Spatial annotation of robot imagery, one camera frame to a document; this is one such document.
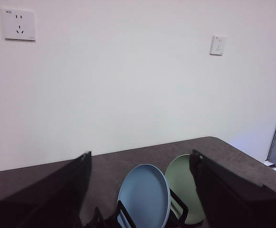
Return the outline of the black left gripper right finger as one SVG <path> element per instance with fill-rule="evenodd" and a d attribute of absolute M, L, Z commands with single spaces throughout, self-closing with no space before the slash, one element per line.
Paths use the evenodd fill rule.
<path fill-rule="evenodd" d="M 276 192 L 246 180 L 197 150 L 190 155 L 196 192 L 211 228 L 276 228 Z"/>

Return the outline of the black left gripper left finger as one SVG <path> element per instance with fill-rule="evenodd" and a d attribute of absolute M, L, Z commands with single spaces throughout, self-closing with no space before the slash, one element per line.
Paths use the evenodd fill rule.
<path fill-rule="evenodd" d="M 87 152 L 49 176 L 0 200 L 0 228 L 81 228 L 92 170 Z"/>

